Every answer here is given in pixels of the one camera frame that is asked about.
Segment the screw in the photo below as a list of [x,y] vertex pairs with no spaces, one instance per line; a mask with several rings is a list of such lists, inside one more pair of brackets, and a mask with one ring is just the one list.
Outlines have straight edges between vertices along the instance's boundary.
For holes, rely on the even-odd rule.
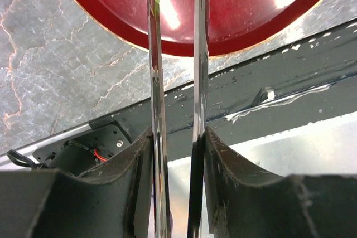
[[123,141],[122,140],[118,140],[117,147],[121,147],[121,146],[123,146]]

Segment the red bowl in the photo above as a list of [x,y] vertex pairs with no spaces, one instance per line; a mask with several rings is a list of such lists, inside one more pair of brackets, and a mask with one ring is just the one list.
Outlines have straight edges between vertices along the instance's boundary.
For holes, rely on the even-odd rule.
[[[146,0],[76,0],[105,28],[148,48]],[[256,45],[284,29],[320,0],[210,0],[209,54]],[[193,55],[194,0],[160,0],[162,52]]]

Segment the metal tongs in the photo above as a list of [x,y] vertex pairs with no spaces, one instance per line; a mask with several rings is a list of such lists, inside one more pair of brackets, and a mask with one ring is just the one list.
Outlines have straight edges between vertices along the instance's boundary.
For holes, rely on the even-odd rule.
[[[171,237],[165,105],[160,34],[160,0],[147,0],[151,112],[154,144],[154,211],[156,237]],[[195,0],[194,27],[194,134],[187,237],[200,236],[202,213],[204,135],[208,86],[209,0]]]

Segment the orange wire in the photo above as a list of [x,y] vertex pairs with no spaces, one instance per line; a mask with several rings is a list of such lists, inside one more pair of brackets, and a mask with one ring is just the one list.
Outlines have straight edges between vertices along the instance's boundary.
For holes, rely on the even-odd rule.
[[98,152],[97,152],[96,149],[94,149],[94,155],[95,155],[99,160],[101,160],[102,162],[105,162],[105,161],[107,160],[107,159],[104,158],[103,156],[100,156],[100,155],[98,154]]

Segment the marble surface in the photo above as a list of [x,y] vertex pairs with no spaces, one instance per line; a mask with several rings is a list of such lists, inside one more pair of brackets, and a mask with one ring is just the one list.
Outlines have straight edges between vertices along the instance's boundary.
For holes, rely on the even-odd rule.
[[[0,16],[0,154],[149,97],[148,53],[103,29],[73,0],[0,0]],[[323,0],[270,41],[211,59],[209,70],[356,16],[357,0]],[[192,59],[164,57],[163,69],[166,89],[193,79]]]

